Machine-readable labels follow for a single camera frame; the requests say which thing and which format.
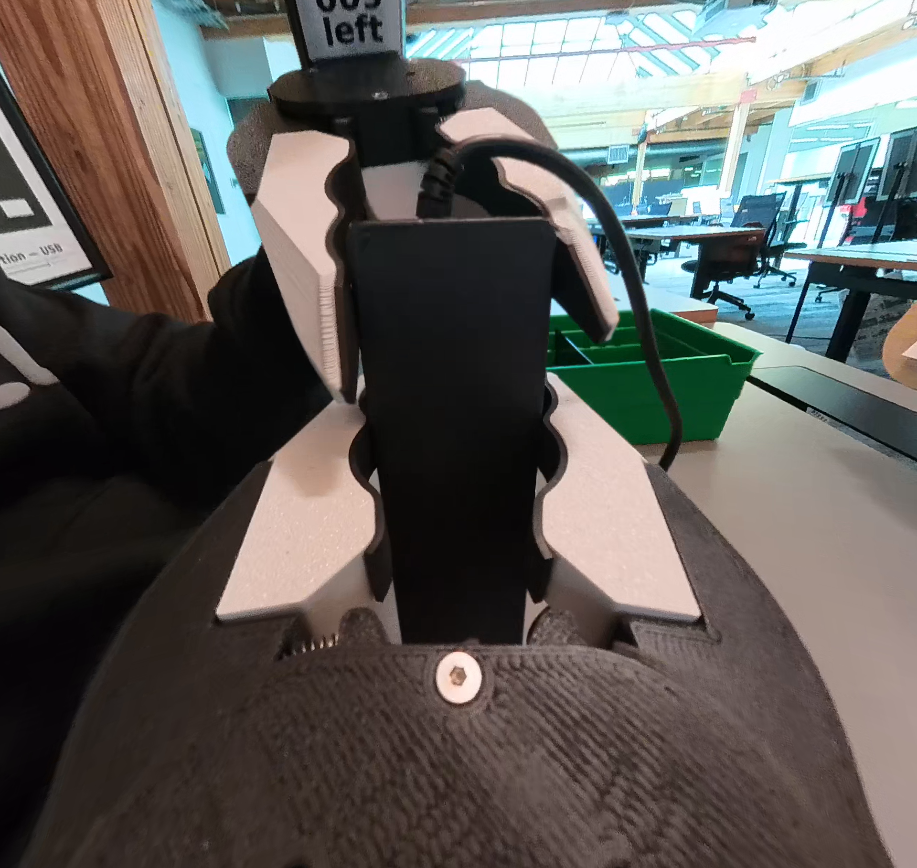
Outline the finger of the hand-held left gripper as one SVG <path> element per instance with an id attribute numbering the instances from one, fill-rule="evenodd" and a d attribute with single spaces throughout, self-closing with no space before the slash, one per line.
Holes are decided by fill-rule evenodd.
<path id="1" fill-rule="evenodd" d="M 479 156 L 457 182 L 459 215 L 548 220 L 556 234 L 552 297 L 597 344 L 607 343 L 618 310 L 602 257 L 574 191 L 543 167 Z"/>
<path id="2" fill-rule="evenodd" d="M 358 348 L 334 232 L 346 208 L 329 182 L 350 140 L 317 130 L 272 136 L 251 212 L 292 328 L 333 399 L 357 400 Z"/>

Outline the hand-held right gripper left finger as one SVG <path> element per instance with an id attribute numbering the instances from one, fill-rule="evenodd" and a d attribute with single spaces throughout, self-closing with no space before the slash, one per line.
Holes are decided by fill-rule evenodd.
<path id="1" fill-rule="evenodd" d="M 357 405 L 334 401 L 274 456 L 215 609 L 220 622 L 339 623 L 365 608 L 393 623 L 394 589 L 376 600 L 364 564 L 376 508 L 350 466 L 364 422 Z"/>

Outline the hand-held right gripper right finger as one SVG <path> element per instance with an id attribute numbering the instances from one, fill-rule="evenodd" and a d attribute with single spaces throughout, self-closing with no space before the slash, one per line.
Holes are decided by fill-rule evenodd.
<path id="1" fill-rule="evenodd" d="M 702 611 L 640 453 L 555 374 L 545 380 L 529 620 L 697 622 Z"/>

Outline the green plastic bin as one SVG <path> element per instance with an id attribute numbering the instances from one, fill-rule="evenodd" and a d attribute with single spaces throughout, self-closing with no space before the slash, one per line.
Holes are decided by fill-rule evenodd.
<path id="1" fill-rule="evenodd" d="M 669 312 L 650 317 L 660 357 L 678 401 L 683 440 L 720 437 L 759 351 Z M 671 430 L 646 367 L 633 313 L 623 311 L 610 342 L 594 344 L 567 315 L 549 320 L 547 369 L 632 445 L 662 444 Z M 553 332 L 563 331 L 591 359 L 583 367 L 550 367 Z"/>

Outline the black USB hub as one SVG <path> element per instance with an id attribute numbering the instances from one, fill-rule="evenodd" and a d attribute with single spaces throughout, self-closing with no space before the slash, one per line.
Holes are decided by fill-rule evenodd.
<path id="1" fill-rule="evenodd" d="M 365 221 L 348 264 L 406 644 L 520 644 L 556 234 Z"/>

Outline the person's left forearm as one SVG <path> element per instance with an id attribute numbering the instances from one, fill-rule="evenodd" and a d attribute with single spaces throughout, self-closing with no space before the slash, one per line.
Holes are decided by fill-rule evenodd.
<path id="1" fill-rule="evenodd" d="M 330 402 L 264 250 L 208 296 L 212 321 L 98 309 L 81 321 L 66 387 L 169 491 L 224 495 Z"/>

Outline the wooden office desk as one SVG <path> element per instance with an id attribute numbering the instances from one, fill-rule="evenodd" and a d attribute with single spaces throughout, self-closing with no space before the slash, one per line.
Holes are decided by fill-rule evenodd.
<path id="1" fill-rule="evenodd" d="M 846 291 L 847 296 L 825 353 L 828 359 L 846 362 L 872 296 L 916 300 L 914 280 L 879 276 L 880 270 L 914 273 L 915 241 L 820 247 L 802 251 L 800 258 L 809 262 L 809 269 L 800 289 L 799 300 L 785 342 L 791 343 L 793 340 L 811 286 L 825 285 Z"/>
<path id="2" fill-rule="evenodd" d="M 680 243 L 699 247 L 702 257 L 742 262 L 757 255 L 768 235 L 768 229 L 756 223 L 742 227 L 704 225 L 697 222 L 667 224 L 664 217 L 624 217 L 620 224 L 631 243 L 636 266 L 642 281 L 646 279 L 649 262 L 661 253 L 675 249 Z"/>

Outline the black mesh office chair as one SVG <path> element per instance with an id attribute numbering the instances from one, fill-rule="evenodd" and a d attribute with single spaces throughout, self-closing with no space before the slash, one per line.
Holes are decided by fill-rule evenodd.
<path id="1" fill-rule="evenodd" d="M 780 210 L 785 197 L 784 193 L 743 197 L 729 227 L 760 231 L 759 241 L 745 245 L 734 238 L 722 243 L 698 244 L 698 258 L 682 264 L 682 270 L 693 277 L 693 298 L 710 304 L 725 302 L 742 312 L 746 321 L 752 321 L 755 312 L 750 306 L 721 289 L 721 284 L 734 282 L 737 278 L 755 277 L 759 287 L 763 278 L 776 275 L 781 281 L 788 282 L 791 288 L 795 287 L 796 274 L 781 270 L 779 263 L 786 251 L 806 245 L 789 240 L 798 220 L 794 210 L 787 213 Z"/>

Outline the wooden pillar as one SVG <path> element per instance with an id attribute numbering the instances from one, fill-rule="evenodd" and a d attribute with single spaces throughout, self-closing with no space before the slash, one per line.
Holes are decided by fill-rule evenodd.
<path id="1" fill-rule="evenodd" d="M 118 308 L 210 318 L 228 271 L 151 0 L 1 0 L 3 70 Z"/>

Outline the black desk panel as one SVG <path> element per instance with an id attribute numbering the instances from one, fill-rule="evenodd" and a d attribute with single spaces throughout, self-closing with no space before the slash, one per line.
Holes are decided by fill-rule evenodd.
<path id="1" fill-rule="evenodd" d="M 749 381 L 800 410 L 815 410 L 916 460 L 916 412 L 802 366 L 753 370 Z"/>

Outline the black monitor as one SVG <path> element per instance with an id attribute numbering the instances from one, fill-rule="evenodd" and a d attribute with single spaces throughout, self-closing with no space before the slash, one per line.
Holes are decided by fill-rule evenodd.
<path id="1" fill-rule="evenodd" d="M 916 127 L 890 134 L 877 200 L 916 197 Z"/>
<path id="2" fill-rule="evenodd" d="M 880 137 L 874 137 L 849 142 L 841 147 L 826 194 L 826 205 L 838 208 L 859 202 L 879 143 Z"/>

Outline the framed wall poster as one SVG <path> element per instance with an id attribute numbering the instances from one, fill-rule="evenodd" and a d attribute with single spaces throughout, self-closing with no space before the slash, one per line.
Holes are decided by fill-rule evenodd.
<path id="1" fill-rule="evenodd" d="M 1 268 L 36 289 L 76 290 L 112 277 L 1 77 Z"/>

